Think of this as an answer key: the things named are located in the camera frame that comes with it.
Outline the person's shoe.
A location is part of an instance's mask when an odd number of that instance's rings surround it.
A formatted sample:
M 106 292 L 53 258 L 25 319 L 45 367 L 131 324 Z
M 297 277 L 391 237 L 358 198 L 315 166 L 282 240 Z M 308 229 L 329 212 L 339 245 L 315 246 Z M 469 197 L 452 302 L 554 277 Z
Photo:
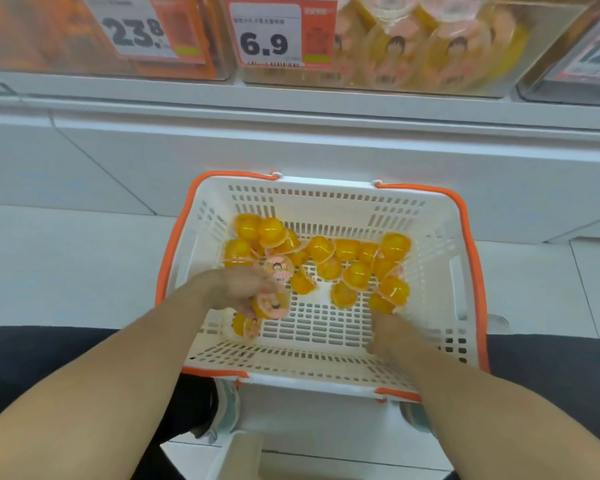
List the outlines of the person's shoe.
M 213 418 L 190 430 L 196 439 L 206 439 L 210 445 L 215 444 L 220 436 L 232 433 L 240 416 L 240 396 L 236 383 L 214 378 L 214 386 L 216 393 L 211 406 Z
M 403 419 L 412 428 L 437 438 L 437 434 L 432 427 L 432 423 L 430 422 L 422 403 L 400 402 L 399 409 Z

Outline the white and orange price tag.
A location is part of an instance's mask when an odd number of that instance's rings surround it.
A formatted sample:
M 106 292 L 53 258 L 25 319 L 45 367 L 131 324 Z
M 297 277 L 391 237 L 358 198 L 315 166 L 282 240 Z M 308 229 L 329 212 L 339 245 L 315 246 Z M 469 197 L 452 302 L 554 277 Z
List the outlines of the white and orange price tag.
M 241 67 L 324 70 L 334 60 L 338 0 L 223 0 Z
M 188 0 L 82 1 L 120 56 L 205 64 Z
M 547 78 L 600 86 L 600 26 L 592 31 L 592 39 L 576 48 L 574 54 L 566 56 Z

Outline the yellow jelly cup pink lid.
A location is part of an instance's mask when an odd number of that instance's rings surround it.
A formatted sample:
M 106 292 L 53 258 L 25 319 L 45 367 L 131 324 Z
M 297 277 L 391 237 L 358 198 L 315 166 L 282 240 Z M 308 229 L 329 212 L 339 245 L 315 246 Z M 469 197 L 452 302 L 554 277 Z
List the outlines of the yellow jelly cup pink lid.
M 294 265 L 288 255 L 277 254 L 268 256 L 265 259 L 264 269 L 274 282 L 285 285 L 295 274 L 296 265 Z
M 261 317 L 248 318 L 243 314 L 235 314 L 232 320 L 234 333 L 245 341 L 258 338 L 263 319 Z
M 261 292 L 252 299 L 256 316 L 261 319 L 282 320 L 290 312 L 290 297 L 288 290 L 282 292 Z

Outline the clear bin of jelly cups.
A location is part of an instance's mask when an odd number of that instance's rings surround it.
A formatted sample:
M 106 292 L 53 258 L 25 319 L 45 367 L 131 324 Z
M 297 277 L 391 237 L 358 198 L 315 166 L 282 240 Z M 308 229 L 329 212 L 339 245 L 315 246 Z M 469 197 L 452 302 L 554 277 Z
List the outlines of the clear bin of jelly cups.
M 239 74 L 268 86 L 503 98 L 595 1 L 338 0 L 330 68 L 237 61 Z

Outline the white plastic shopping basket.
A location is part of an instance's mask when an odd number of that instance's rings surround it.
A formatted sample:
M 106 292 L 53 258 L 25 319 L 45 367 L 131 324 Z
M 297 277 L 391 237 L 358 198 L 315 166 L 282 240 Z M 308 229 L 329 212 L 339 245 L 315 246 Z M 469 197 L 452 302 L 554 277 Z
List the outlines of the white plastic shopping basket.
M 198 188 L 176 252 L 174 290 L 200 271 L 223 266 L 223 245 L 232 236 L 234 218 L 244 212 L 324 234 L 328 226 L 351 228 L 372 240 L 404 233 L 413 241 L 402 275 L 410 295 L 396 312 L 412 320 L 433 346 L 480 368 L 471 273 L 458 209 L 449 197 L 319 178 L 218 181 Z M 351 310 L 331 306 L 322 292 L 294 298 L 286 318 L 264 320 L 258 338 L 250 341 L 234 333 L 233 311 L 209 312 L 187 359 L 249 374 L 280 371 L 264 376 L 276 380 L 264 384 L 272 387 L 419 402 L 407 375 L 365 348 L 372 338 L 369 297 L 364 293 Z

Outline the pile of yellow jelly cups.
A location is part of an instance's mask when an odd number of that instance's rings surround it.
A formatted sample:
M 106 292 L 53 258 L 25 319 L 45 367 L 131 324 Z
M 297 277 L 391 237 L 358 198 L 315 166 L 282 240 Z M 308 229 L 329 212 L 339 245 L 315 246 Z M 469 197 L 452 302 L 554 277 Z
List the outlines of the pile of yellow jelly cups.
M 372 240 L 368 235 L 359 237 L 351 228 L 328 226 L 327 231 L 244 212 L 232 222 L 221 262 L 225 267 L 264 269 L 268 256 L 288 255 L 296 265 L 295 274 L 282 285 L 291 294 L 290 312 L 294 298 L 320 292 L 339 310 L 355 308 L 366 292 L 370 292 L 370 309 L 385 314 L 407 304 L 410 288 L 402 275 L 413 247 L 410 236 L 388 232 Z

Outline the person's left hand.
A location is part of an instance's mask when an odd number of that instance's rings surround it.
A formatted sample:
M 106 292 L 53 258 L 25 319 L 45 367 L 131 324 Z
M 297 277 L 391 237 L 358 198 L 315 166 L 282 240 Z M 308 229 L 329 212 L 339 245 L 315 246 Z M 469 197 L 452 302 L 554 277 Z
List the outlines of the person's left hand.
M 242 278 L 248 272 L 266 272 L 256 266 L 234 266 L 222 269 L 211 269 L 197 276 L 205 286 L 205 295 L 209 307 L 214 310 L 232 308 L 242 313 L 242 298 L 244 297 Z

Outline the person's leg black trousers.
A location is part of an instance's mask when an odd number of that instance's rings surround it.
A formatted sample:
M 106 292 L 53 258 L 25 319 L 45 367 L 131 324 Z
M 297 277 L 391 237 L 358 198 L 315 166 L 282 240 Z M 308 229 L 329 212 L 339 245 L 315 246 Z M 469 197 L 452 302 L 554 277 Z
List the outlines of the person's leg black trousers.
M 114 329 L 0 326 L 0 413 L 28 389 L 114 334 Z M 181 374 L 168 407 L 131 480 L 185 480 L 161 445 L 208 433 L 219 412 L 214 379 Z
M 491 374 L 549 401 L 600 440 L 600 339 L 488 338 Z M 461 480 L 453 471 L 444 480 Z

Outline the person's right shoe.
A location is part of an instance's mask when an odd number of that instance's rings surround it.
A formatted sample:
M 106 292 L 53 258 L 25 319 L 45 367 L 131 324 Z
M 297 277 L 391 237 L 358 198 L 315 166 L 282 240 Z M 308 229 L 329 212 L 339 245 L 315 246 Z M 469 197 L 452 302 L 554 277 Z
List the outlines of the person's right shoe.
M 422 403 L 400 402 L 399 409 L 403 419 L 412 428 L 437 438 L 437 434 L 432 427 L 432 423 L 430 422 Z

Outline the person's left shoe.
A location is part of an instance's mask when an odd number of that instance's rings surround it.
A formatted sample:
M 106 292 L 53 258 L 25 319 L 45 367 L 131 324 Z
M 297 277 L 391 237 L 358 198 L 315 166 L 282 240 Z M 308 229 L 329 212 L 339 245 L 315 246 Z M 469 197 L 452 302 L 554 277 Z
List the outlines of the person's left shoe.
M 232 433 L 240 416 L 240 396 L 236 383 L 214 378 L 214 386 L 216 393 L 211 406 L 213 418 L 190 430 L 196 439 L 206 439 L 210 445 L 215 444 L 220 436 Z

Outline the person's right hand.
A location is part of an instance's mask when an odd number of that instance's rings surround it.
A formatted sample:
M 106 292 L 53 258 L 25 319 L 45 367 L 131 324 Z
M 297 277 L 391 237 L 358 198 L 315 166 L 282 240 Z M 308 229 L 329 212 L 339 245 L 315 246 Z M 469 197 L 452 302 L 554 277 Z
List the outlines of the person's right hand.
M 428 345 L 421 333 L 405 317 L 395 314 L 395 325 L 392 332 L 392 355 L 378 356 L 391 362 L 401 369 L 407 370 L 415 363 L 422 352 L 426 352 Z

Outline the person's left forearm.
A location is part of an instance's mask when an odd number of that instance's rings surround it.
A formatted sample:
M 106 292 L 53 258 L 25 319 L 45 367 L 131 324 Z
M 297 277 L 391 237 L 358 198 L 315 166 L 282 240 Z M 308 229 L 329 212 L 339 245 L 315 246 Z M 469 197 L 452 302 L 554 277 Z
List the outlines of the person's left forearm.
M 0 414 L 0 480 L 130 480 L 214 307 L 203 273 Z

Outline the person's right leg black trousers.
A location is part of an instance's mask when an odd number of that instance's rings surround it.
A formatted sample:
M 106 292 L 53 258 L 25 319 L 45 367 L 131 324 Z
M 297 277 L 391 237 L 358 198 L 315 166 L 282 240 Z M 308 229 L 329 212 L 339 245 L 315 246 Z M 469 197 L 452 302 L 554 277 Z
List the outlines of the person's right leg black trousers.
M 600 440 L 600 339 L 488 338 L 491 374 L 549 401 Z M 453 471 L 444 480 L 461 480 Z

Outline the clear bin of orange packets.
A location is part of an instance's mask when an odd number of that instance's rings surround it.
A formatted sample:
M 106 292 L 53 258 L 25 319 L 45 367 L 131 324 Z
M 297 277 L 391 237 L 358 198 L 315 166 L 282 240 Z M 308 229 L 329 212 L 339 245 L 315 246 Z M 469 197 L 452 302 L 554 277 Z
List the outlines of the clear bin of orange packets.
M 219 0 L 188 0 L 205 64 L 120 56 L 82 0 L 0 0 L 0 71 L 227 80 L 234 72 Z

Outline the person's right forearm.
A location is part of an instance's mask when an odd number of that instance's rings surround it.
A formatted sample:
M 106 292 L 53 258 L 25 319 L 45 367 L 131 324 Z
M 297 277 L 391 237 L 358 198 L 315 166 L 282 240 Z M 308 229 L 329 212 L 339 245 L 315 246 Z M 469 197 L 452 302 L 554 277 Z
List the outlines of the person's right forearm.
M 461 480 L 600 480 L 600 440 L 540 395 L 428 344 L 398 351 Z

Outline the white shop shelf unit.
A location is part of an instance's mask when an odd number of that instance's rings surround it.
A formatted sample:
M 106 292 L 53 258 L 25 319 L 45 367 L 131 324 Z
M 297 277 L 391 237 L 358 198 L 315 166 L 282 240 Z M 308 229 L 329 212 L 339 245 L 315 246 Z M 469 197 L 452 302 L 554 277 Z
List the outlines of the white shop shelf unit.
M 483 241 L 600 237 L 600 107 L 0 72 L 0 204 L 176 217 L 211 170 L 444 187 Z

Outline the white step stool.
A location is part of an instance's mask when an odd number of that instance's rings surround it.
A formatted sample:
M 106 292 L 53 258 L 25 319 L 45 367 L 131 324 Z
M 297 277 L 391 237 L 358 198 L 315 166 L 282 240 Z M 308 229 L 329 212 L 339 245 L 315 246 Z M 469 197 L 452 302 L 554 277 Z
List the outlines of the white step stool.
M 442 480 L 452 466 L 437 439 L 398 403 L 257 385 L 238 388 L 238 428 L 264 437 L 264 476 Z

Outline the person's left leg black trousers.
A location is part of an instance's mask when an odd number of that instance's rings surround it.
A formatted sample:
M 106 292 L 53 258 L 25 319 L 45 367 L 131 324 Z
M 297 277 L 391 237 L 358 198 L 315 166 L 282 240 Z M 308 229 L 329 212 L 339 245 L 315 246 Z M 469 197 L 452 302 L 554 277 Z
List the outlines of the person's left leg black trousers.
M 114 329 L 0 326 L 0 413 L 28 389 L 114 334 Z M 181 374 L 168 407 L 131 480 L 185 480 L 161 445 L 208 433 L 219 412 L 214 379 Z

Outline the clear plastic display bin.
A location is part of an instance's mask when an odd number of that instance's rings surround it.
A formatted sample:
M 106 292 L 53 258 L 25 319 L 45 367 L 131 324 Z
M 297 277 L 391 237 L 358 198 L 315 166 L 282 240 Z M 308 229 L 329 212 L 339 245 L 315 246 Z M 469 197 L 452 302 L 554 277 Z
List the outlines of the clear plastic display bin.
M 523 76 L 517 85 L 520 97 L 530 102 L 600 106 L 599 85 L 547 78 L 566 56 L 592 39 L 596 26 L 600 26 L 600 0 L 586 9 Z

